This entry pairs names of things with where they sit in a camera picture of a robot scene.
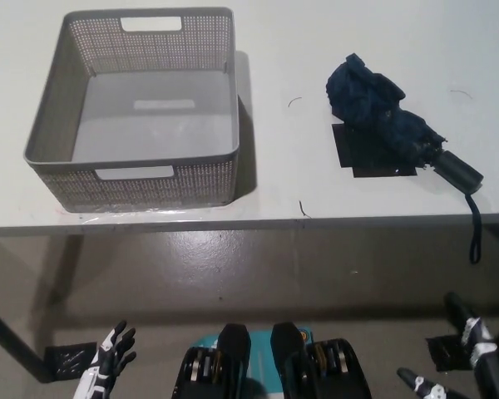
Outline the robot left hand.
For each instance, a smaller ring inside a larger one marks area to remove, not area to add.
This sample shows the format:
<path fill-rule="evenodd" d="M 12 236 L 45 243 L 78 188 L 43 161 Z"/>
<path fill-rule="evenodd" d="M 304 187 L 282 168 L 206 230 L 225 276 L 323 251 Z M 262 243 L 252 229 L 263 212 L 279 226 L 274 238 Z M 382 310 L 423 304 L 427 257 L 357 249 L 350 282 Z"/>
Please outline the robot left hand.
<path fill-rule="evenodd" d="M 136 359 L 135 328 L 120 321 L 102 341 L 88 368 L 82 373 L 73 399 L 108 399 L 117 378 Z"/>

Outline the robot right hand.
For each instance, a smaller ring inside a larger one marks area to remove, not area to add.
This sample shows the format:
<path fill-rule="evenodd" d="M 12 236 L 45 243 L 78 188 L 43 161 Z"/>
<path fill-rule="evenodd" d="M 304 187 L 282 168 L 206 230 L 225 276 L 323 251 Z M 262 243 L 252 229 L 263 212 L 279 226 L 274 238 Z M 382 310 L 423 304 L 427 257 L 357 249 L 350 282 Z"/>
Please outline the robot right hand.
<path fill-rule="evenodd" d="M 489 328 L 454 292 L 444 296 L 451 324 L 458 332 L 460 347 L 473 371 L 480 397 L 499 398 L 499 347 Z M 463 398 L 464 396 L 416 372 L 400 367 L 397 375 L 419 398 Z"/>

